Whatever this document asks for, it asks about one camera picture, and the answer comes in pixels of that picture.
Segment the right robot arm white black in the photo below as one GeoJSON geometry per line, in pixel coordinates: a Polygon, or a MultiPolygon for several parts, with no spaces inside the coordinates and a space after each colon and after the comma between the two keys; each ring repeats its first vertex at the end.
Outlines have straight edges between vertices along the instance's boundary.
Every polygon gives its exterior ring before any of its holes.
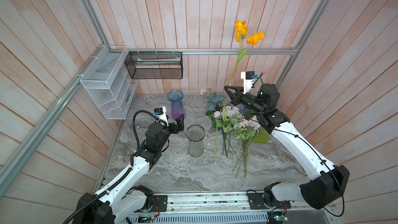
{"type": "Polygon", "coordinates": [[[263,84],[257,95],[244,87],[225,86],[224,90],[233,105],[241,104],[256,114],[260,126],[289,150],[310,179],[302,184],[276,182],[268,185],[263,196],[267,207],[280,208],[290,201],[300,201],[314,209],[322,209],[343,199],[350,175],[348,169],[336,166],[318,152],[277,109],[280,94],[275,85],[263,84]]]}

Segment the pink lilac mixed bouquet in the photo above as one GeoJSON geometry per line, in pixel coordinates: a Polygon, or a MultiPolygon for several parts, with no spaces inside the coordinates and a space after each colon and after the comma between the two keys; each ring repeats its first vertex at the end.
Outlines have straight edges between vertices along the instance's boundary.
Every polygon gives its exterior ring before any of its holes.
{"type": "Polygon", "coordinates": [[[212,114],[216,129],[222,131],[223,154],[228,157],[231,146],[231,135],[235,131],[235,125],[238,124],[243,116],[236,106],[225,105],[222,110],[215,111],[212,114]]]}

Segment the clear grey glass vase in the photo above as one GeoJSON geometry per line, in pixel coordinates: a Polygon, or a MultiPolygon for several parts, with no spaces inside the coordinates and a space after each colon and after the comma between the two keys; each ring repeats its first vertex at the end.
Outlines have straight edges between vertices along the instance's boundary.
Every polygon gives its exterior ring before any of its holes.
{"type": "Polygon", "coordinates": [[[188,154],[192,157],[200,157],[204,153],[204,143],[206,132],[198,124],[191,125],[186,131],[188,142],[188,154]]]}

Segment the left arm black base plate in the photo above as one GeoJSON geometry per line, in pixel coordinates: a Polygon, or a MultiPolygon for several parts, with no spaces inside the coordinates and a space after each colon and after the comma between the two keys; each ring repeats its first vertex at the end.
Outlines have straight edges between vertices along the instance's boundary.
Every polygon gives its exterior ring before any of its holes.
{"type": "Polygon", "coordinates": [[[148,205],[146,209],[151,212],[166,212],[168,204],[167,195],[154,195],[147,198],[148,205]]]}

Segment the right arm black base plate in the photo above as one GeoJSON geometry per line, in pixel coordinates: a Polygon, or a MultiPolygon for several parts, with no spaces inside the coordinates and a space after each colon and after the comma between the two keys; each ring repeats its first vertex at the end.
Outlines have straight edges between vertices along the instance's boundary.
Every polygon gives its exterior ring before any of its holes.
{"type": "Polygon", "coordinates": [[[291,204],[288,201],[278,201],[276,198],[267,192],[258,193],[253,190],[247,191],[247,198],[250,209],[278,209],[278,208],[291,208],[291,204]]]}

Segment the white flower stem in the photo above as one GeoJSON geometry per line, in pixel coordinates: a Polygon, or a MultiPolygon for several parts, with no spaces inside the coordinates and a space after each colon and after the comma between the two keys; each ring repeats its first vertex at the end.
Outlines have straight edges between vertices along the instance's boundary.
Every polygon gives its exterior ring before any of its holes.
{"type": "Polygon", "coordinates": [[[209,94],[210,92],[211,92],[210,88],[200,89],[200,95],[206,95],[206,94],[209,94]]]}

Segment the teal blue rose bunch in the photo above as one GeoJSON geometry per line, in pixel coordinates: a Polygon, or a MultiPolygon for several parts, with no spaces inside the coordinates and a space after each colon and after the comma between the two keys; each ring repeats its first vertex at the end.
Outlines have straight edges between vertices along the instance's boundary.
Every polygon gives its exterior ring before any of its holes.
{"type": "Polygon", "coordinates": [[[208,105],[206,116],[210,116],[216,111],[222,111],[225,100],[226,96],[224,94],[209,94],[206,100],[206,103],[208,105]]]}

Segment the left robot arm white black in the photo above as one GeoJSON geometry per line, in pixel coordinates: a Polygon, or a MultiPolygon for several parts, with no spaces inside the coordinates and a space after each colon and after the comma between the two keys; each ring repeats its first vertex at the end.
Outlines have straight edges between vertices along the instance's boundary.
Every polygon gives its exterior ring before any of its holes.
{"type": "Polygon", "coordinates": [[[94,194],[86,193],[66,224],[118,224],[139,209],[151,210],[153,192],[136,185],[160,159],[170,144],[171,134],[184,130],[184,115],[169,123],[166,114],[150,114],[154,122],[145,133],[145,140],[130,156],[130,163],[112,181],[94,194]]]}

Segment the yellow orange flower stem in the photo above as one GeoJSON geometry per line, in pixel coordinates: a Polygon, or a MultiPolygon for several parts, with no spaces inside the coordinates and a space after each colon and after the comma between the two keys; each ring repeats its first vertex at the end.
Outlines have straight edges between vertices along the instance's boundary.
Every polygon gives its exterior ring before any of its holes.
{"type": "MultiPolygon", "coordinates": [[[[239,65],[247,54],[247,47],[246,48],[244,47],[244,42],[246,40],[246,35],[248,33],[247,22],[238,20],[235,22],[234,28],[235,28],[235,39],[239,44],[239,50],[229,86],[233,86],[239,65]]],[[[253,33],[247,39],[246,44],[255,46],[258,44],[260,40],[263,40],[264,38],[265,35],[263,32],[253,33]]]]}

